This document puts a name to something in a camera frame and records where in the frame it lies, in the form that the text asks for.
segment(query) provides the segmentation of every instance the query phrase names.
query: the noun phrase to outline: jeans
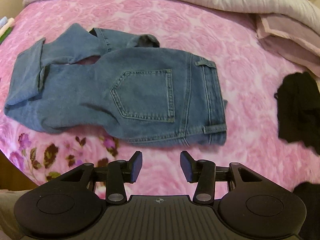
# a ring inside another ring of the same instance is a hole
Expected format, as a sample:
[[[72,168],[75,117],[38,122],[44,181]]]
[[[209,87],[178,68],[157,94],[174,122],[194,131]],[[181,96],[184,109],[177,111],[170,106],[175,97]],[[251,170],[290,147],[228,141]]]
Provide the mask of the jeans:
[[[102,125],[131,144],[167,147],[226,140],[214,62],[159,48],[152,35],[71,25],[55,41],[18,55],[4,113],[26,127],[59,133]],[[76,62],[100,56],[94,64]]]

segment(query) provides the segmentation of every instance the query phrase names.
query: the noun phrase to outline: folded pink cloth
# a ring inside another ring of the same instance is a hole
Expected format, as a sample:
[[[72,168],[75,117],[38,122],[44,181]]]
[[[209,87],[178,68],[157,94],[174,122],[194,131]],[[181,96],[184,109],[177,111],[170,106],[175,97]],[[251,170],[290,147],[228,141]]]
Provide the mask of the folded pink cloth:
[[[265,49],[307,67],[320,77],[320,36],[306,25],[281,14],[260,14],[257,38]]]

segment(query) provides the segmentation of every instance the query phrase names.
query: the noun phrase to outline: black cloth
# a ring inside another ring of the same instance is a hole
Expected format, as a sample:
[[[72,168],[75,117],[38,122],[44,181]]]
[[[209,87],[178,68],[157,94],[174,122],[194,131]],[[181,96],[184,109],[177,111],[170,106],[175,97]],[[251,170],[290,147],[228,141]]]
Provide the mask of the black cloth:
[[[279,138],[303,141],[320,155],[320,93],[308,72],[283,79],[275,94],[278,102]]]
[[[295,193],[307,208],[307,217],[299,236],[304,240],[320,239],[320,184],[303,182],[295,187]]]

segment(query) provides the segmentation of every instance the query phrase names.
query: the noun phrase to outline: bed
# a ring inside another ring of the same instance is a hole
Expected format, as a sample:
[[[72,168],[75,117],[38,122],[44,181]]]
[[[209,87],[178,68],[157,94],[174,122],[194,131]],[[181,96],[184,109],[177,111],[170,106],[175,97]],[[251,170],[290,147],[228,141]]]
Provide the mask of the bed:
[[[77,22],[85,29],[115,29],[151,33],[161,47],[182,49],[216,63],[226,108],[224,146],[189,148],[135,147],[109,136],[102,127],[79,126],[59,135],[39,133],[3,114],[17,55],[42,37],[51,42]],[[278,54],[265,51],[247,13],[209,9],[178,0],[39,0],[16,18],[11,35],[0,47],[0,149],[36,184],[91,162],[105,166],[140,150],[143,167],[137,183],[125,185],[127,195],[193,195],[179,157],[187,150],[194,159],[218,166],[240,162],[282,187],[292,190],[302,181],[320,182],[320,159],[303,143],[288,144],[277,135],[274,93],[289,73],[304,71]],[[216,185],[216,198],[227,187]],[[105,197],[105,187],[96,194]]]

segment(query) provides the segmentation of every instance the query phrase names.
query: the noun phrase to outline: purple flower print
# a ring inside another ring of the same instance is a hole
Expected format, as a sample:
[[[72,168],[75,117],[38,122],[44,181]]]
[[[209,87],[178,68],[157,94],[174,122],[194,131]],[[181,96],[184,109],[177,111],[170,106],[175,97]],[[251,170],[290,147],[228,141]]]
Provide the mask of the purple flower print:
[[[81,165],[83,162],[81,161],[81,160],[77,160],[76,161],[76,166],[79,166],[79,165]]]
[[[19,142],[19,151],[31,146],[31,142],[29,141],[29,135],[27,133],[20,134],[18,142]]]
[[[103,145],[105,148],[110,149],[110,148],[115,148],[116,147],[116,143],[113,140],[112,137],[106,137],[103,141]]]
[[[12,152],[10,153],[9,160],[12,162],[14,166],[16,166],[20,171],[24,170],[24,163],[23,163],[23,157],[17,153]]]

